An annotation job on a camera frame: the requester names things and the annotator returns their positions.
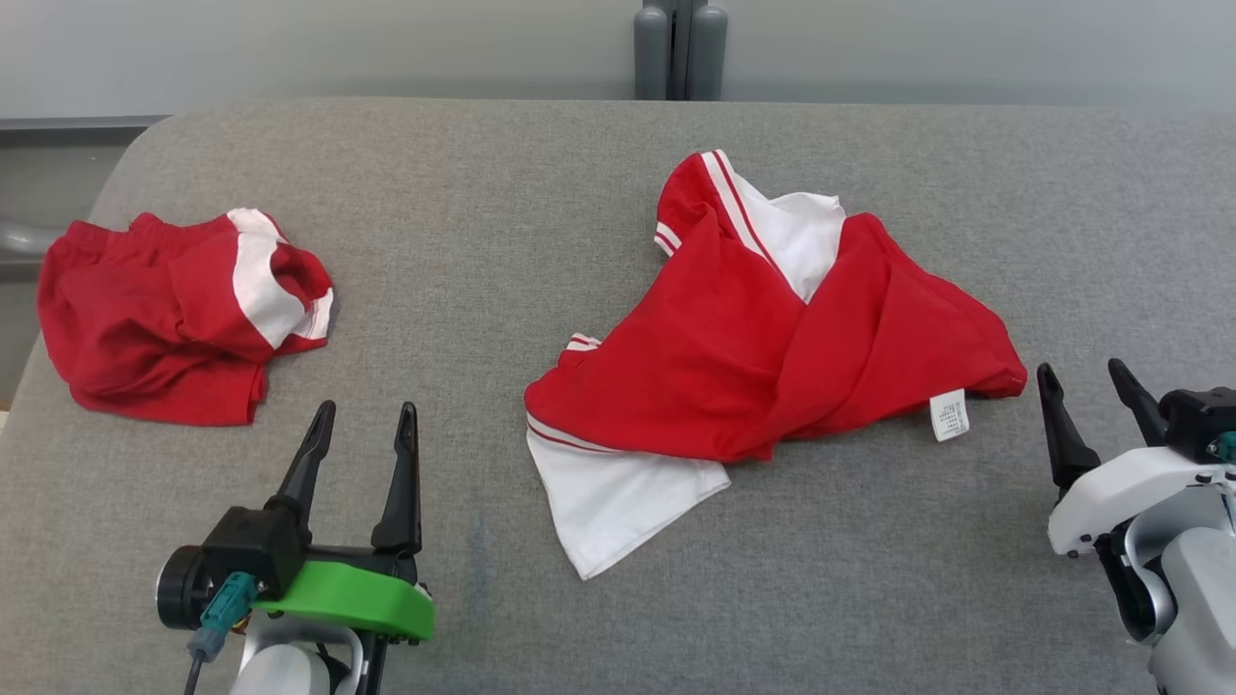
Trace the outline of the grey metal tube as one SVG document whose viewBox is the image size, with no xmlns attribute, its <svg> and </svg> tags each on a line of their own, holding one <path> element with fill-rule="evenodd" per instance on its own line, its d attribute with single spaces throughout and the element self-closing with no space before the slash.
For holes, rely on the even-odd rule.
<svg viewBox="0 0 1236 695">
<path fill-rule="evenodd" d="M 49 246 L 62 236 L 57 226 L 40 226 L 32 223 L 0 216 L 0 255 L 22 258 L 44 257 Z"/>
</svg>

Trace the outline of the dark grey wall base rail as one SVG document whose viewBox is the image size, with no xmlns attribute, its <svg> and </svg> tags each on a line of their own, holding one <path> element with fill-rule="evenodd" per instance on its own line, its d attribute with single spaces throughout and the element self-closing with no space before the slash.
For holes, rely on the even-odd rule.
<svg viewBox="0 0 1236 695">
<path fill-rule="evenodd" d="M 31 147 L 127 147 L 167 115 L 0 117 L 0 150 Z"/>
</svg>

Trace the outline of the red and white jersey shirt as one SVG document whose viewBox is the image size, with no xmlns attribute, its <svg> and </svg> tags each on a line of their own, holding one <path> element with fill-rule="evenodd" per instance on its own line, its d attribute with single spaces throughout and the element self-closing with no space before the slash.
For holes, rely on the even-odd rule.
<svg viewBox="0 0 1236 695">
<path fill-rule="evenodd" d="M 578 579 L 609 570 L 728 488 L 734 463 L 927 409 L 1028 373 L 1001 317 L 915 263 L 834 195 L 770 198 L 723 150 L 667 176 L 653 286 L 604 336 L 574 334 L 522 394 L 527 444 Z"/>
</svg>

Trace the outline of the grey wall post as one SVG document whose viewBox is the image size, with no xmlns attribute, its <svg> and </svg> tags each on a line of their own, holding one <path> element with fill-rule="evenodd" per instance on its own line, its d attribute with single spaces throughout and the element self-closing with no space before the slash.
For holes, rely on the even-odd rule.
<svg viewBox="0 0 1236 695">
<path fill-rule="evenodd" d="M 712 0 L 641 0 L 632 19 L 637 100 L 719 101 L 729 14 Z"/>
</svg>

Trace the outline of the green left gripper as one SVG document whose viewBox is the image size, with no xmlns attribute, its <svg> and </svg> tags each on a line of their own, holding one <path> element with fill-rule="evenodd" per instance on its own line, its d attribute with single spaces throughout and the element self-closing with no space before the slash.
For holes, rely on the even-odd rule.
<svg viewBox="0 0 1236 695">
<path fill-rule="evenodd" d="M 309 514 L 335 416 L 335 401 L 318 406 L 283 484 L 265 502 L 266 511 L 290 514 L 300 542 L 313 540 Z M 253 612 L 315 620 L 393 641 L 433 641 L 435 603 L 419 582 L 415 556 L 421 550 L 421 500 L 418 411 L 413 402 L 400 406 L 393 450 L 396 466 L 382 517 L 371 534 L 375 550 L 310 550 L 290 589 L 281 599 L 257 599 Z"/>
</svg>

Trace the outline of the red and white shorts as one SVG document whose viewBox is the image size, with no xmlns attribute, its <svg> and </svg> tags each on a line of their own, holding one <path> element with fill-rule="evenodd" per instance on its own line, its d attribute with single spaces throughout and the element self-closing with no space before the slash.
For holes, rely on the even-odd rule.
<svg viewBox="0 0 1236 695">
<path fill-rule="evenodd" d="M 253 423 L 269 361 L 323 348 L 325 265 L 260 209 L 124 232 L 74 221 L 37 286 L 44 348 L 75 404 L 192 427 Z"/>
</svg>

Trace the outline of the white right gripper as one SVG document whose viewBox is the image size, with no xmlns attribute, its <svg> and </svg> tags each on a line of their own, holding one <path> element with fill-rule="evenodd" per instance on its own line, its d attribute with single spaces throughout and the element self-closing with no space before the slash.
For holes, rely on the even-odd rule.
<svg viewBox="0 0 1236 695">
<path fill-rule="evenodd" d="M 1051 364 L 1036 370 L 1048 463 L 1058 493 L 1048 518 L 1048 538 L 1058 555 L 1094 552 L 1101 534 L 1130 522 L 1130 531 L 1161 548 L 1192 528 L 1213 528 L 1236 538 L 1236 474 L 1231 463 L 1192 463 L 1166 448 L 1166 418 L 1157 399 L 1121 359 L 1107 370 L 1119 399 L 1133 414 L 1147 446 L 1103 463 L 1086 446 L 1064 403 Z"/>
</svg>

